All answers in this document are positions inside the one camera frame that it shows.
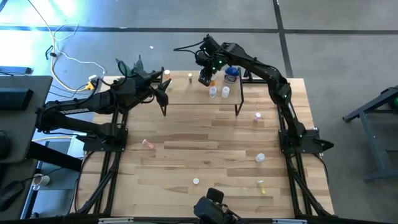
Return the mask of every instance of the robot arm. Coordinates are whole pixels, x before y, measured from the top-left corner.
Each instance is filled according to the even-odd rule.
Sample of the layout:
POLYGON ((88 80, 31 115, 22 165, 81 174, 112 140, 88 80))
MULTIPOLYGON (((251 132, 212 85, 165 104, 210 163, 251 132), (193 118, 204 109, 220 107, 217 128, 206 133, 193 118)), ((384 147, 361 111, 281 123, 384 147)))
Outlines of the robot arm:
POLYGON ((287 139, 289 144, 293 147, 300 146, 307 132, 295 114, 291 102, 292 89, 290 83, 280 74, 278 69, 259 62, 257 58, 250 57, 241 46, 235 43, 219 45, 211 36, 207 35, 200 44, 200 50, 195 52, 196 63, 203 66, 198 81, 208 86, 212 74, 220 71, 226 64, 241 66, 266 80, 271 100, 281 108, 288 125, 287 139))
POLYGON ((129 111, 140 103, 150 103, 155 97, 161 106, 165 106, 169 103, 165 89, 170 80, 160 84, 156 89, 150 85, 161 73, 162 71, 153 71, 152 73, 134 72, 132 77, 124 77, 113 81, 113 84, 108 84, 110 85, 109 90, 92 94, 86 99, 49 101, 37 110, 36 128, 44 133, 49 133, 58 128, 65 128, 88 133, 104 140, 109 138, 117 139, 118 133, 120 133, 117 124, 95 124, 69 118, 67 115, 86 112, 112 114, 115 110, 120 112, 129 111))

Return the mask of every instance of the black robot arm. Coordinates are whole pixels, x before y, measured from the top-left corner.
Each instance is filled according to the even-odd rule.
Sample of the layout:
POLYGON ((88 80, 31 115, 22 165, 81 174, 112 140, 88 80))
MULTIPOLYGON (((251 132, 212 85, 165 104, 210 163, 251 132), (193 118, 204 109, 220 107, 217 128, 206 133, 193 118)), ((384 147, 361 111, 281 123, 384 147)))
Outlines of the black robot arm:
POLYGON ((209 35, 204 38, 200 50, 195 53, 195 58, 196 63, 203 66, 199 82, 206 86, 210 83, 212 74, 221 70, 226 64, 241 66, 266 80, 271 100, 279 106, 286 120, 289 145, 297 147, 302 144, 306 130, 295 114, 291 102, 292 89, 290 83, 280 74, 278 69, 259 62, 257 58, 250 57, 238 44, 223 43, 219 45, 209 35))

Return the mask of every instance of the gray floor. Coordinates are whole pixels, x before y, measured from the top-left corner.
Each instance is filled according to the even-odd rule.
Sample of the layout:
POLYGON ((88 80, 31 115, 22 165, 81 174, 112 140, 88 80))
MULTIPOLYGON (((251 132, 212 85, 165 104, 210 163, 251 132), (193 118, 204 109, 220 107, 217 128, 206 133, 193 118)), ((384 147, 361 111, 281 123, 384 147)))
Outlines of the gray floor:
MULTIPOLYGON (((90 27, 277 28, 272 0, 33 3, 49 24, 55 26, 77 22, 90 27)), ((279 6, 285 29, 398 29, 398 1, 394 0, 279 0, 279 6)), ((9 0, 0 12, 1 25, 43 26, 43 23, 28 2, 9 0)), ((161 66, 195 70, 200 68, 190 54, 171 50, 198 42, 204 35, 199 32, 77 32, 60 45, 72 57, 105 66, 110 75, 119 75, 115 58, 132 65, 140 54, 147 70, 161 66)), ((248 54, 276 66, 285 75, 278 34, 212 35, 219 42, 239 43, 248 54)), ((2 30, 0 37, 2 65, 30 66, 35 68, 34 74, 50 75, 50 62, 44 57, 51 45, 48 32, 2 30)), ((398 85, 398 36, 287 34, 286 40, 293 76, 305 79, 314 122, 322 138, 335 143, 335 148, 325 153, 335 213, 345 218, 397 223, 398 180, 363 182, 366 174, 376 171, 368 140, 359 121, 345 124, 341 117, 383 89, 398 85)), ((58 59, 55 71, 74 88, 87 82, 90 75, 101 74, 93 65, 81 65, 64 57, 58 59)), ((63 94, 56 89, 52 91, 63 94)), ((55 99, 65 100, 49 95, 49 100, 55 99)), ((382 136, 383 132, 386 130, 379 128, 376 135, 382 136)), ((390 142, 392 144, 384 145, 396 147, 396 142, 390 142)))

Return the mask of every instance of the small vial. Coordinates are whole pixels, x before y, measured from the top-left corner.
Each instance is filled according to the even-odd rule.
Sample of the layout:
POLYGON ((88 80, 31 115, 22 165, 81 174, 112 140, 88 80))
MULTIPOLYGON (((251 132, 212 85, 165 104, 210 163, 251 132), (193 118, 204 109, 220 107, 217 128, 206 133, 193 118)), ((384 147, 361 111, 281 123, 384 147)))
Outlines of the small vial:
POLYGON ((264 155, 263 153, 260 153, 256 156, 256 162, 262 162, 266 159, 266 155, 264 155))
POLYGON ((170 78, 170 70, 164 70, 164 80, 168 80, 170 78))
POLYGON ((260 113, 256 113, 256 114, 254 115, 254 120, 255 120, 255 121, 258 121, 260 118, 261 118, 261 114, 260 114, 260 113))
POLYGON ((210 87, 209 89, 210 98, 216 97, 216 94, 217 94, 217 88, 215 86, 210 87))
POLYGON ((223 98, 227 98, 228 95, 229 95, 229 88, 228 88, 227 86, 224 86, 224 87, 223 87, 223 91, 221 92, 221 96, 222 96, 223 98))
POLYGON ((142 141, 142 144, 145 145, 146 147, 150 148, 150 149, 155 149, 155 145, 150 143, 149 141, 147 141, 146 139, 144 139, 142 141))
POLYGON ((211 76, 210 86, 216 85, 217 74, 211 76))
POLYGON ((188 74, 188 80, 189 80, 189 83, 192 84, 192 73, 188 74))
POLYGON ((265 195, 267 193, 266 187, 264 186, 264 181, 263 180, 258 180, 257 181, 257 186, 261 189, 261 193, 262 194, 265 195))
POLYGON ((198 184, 199 184, 199 179, 195 178, 195 179, 193 180, 193 184, 198 185, 198 184))

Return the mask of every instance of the wooden table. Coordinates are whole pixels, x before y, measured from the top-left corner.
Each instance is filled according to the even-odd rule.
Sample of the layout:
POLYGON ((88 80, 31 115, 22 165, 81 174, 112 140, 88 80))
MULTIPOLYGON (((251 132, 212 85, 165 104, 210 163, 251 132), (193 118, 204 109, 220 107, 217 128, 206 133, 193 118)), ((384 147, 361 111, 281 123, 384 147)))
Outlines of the wooden table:
MULTIPOLYGON (((289 82, 297 116, 307 128, 313 127, 304 80, 289 82)), ((166 117, 157 103, 133 108, 112 216, 194 217, 193 206, 209 187, 215 187, 224 192, 224 203, 242 217, 293 217, 285 158, 279 149, 277 108, 267 85, 247 84, 243 90, 245 102, 239 116, 228 105, 173 105, 166 117), (253 121, 256 112, 262 114, 258 122, 253 121), (156 149, 145 148, 143 139, 154 143, 156 149), (254 157, 260 152, 266 161, 257 163, 254 157), (194 178, 199 178, 198 185, 193 184, 194 178), (264 181, 266 195, 257 187, 258 180, 264 181)), ((94 117, 96 123, 110 121, 109 115, 94 117)), ((98 185, 103 156, 96 152, 86 163, 78 191, 79 207, 98 185)), ((309 189, 333 213, 322 163, 303 154, 303 164, 309 189)), ((301 192, 298 196, 305 212, 301 192)))
POLYGON ((235 105, 237 116, 244 102, 241 75, 235 83, 228 83, 224 80, 224 74, 225 72, 217 72, 215 84, 217 94, 216 97, 210 98, 210 87, 198 82, 199 71, 171 71, 172 83, 166 89, 169 105, 235 105), (188 80, 189 73, 192 74, 192 83, 188 80), (221 97, 224 86, 229 88, 227 98, 221 97))

